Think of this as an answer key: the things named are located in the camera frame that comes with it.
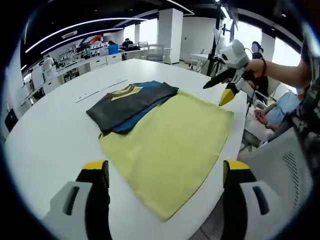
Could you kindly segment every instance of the red bracelet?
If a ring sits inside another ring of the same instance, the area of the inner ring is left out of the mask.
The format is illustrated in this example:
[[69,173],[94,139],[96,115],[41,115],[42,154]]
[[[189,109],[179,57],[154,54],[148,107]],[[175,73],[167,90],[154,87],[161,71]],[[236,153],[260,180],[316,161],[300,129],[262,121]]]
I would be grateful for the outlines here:
[[261,58],[261,60],[263,61],[263,69],[262,69],[261,77],[263,77],[264,75],[266,75],[267,63],[266,63],[266,60],[264,58]]

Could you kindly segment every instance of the black ceiling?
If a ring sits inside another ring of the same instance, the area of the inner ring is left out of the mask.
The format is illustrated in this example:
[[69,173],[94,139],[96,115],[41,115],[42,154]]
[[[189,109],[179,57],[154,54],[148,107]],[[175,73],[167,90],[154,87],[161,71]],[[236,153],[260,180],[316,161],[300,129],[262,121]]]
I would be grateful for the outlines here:
[[[193,17],[216,18],[217,11],[215,0],[175,0],[175,2],[192,10],[195,13]],[[294,24],[296,20],[292,14],[284,9],[286,17],[275,16],[277,0],[228,0],[228,3],[230,7],[245,9],[261,15],[273,21],[275,24],[284,27],[298,39],[302,39],[301,30],[297,27],[297,24]],[[121,23],[122,20],[100,21],[68,29],[48,38],[28,53],[25,53],[25,51],[37,41],[65,27],[102,18],[134,17],[148,11],[169,8],[176,8],[183,11],[184,14],[189,14],[188,11],[167,0],[50,0],[47,4],[41,6],[35,11],[33,14],[34,17],[28,24],[25,35],[26,38],[22,40],[21,44],[21,65],[31,65],[39,60],[42,57],[40,52],[61,42],[62,35],[74,30],[77,30],[77,34],[80,35],[102,29],[109,29]],[[157,14],[152,14],[142,18],[152,19],[156,17]],[[265,23],[257,21],[256,19],[246,15],[239,14],[238,19],[240,21],[258,25],[264,29],[265,32],[268,32],[268,29],[270,29],[270,27]],[[138,22],[131,21],[120,27],[125,27]],[[283,33],[281,32],[276,31],[274,34],[280,35],[282,38],[286,38],[286,36],[283,36]]]

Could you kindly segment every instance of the yellow towel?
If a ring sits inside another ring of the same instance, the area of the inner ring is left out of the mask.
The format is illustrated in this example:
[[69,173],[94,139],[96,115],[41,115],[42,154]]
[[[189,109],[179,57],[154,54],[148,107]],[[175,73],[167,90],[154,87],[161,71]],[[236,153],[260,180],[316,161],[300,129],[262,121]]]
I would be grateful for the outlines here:
[[127,135],[112,132],[101,135],[99,141],[134,192],[167,221],[208,176],[226,142],[233,115],[179,90]]

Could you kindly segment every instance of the blue shirt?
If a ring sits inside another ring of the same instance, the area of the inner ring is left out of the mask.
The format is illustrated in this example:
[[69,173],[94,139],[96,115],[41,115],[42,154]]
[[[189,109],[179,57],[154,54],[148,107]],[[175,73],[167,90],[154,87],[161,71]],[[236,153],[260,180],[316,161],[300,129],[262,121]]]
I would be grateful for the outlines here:
[[300,101],[297,95],[292,91],[288,91],[279,98],[276,102],[276,106],[271,109],[265,117],[271,124],[279,125],[284,119],[286,113],[293,111],[299,103]]

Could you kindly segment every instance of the glass window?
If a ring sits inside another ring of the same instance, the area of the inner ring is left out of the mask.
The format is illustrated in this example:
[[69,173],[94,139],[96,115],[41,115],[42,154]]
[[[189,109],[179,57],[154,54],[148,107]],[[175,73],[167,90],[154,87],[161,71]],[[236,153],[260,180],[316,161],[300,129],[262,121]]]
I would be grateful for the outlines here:
[[[279,38],[275,38],[274,54],[272,62],[284,66],[298,66],[301,55],[295,51],[291,46],[286,44]],[[288,89],[297,94],[297,90],[289,85],[286,85]]]
[[133,43],[135,43],[135,30],[136,30],[136,25],[130,25],[126,26],[123,31],[123,41],[125,39],[130,39]]
[[[226,23],[226,28],[230,30],[231,25],[232,25],[232,20],[229,20]],[[245,50],[246,54],[250,59],[252,59],[252,53],[251,53],[251,47],[252,47],[252,42],[256,41],[261,45],[262,41],[262,30],[259,27],[253,26],[251,24],[248,24],[243,21],[239,21],[238,24],[238,30],[236,26],[234,26],[234,39],[238,39],[245,48],[248,48]],[[230,32],[226,31],[225,32],[225,45],[229,46],[231,43],[229,42],[230,39]]]
[[148,44],[156,44],[158,31],[158,19],[151,19],[140,23],[139,42],[148,42]]

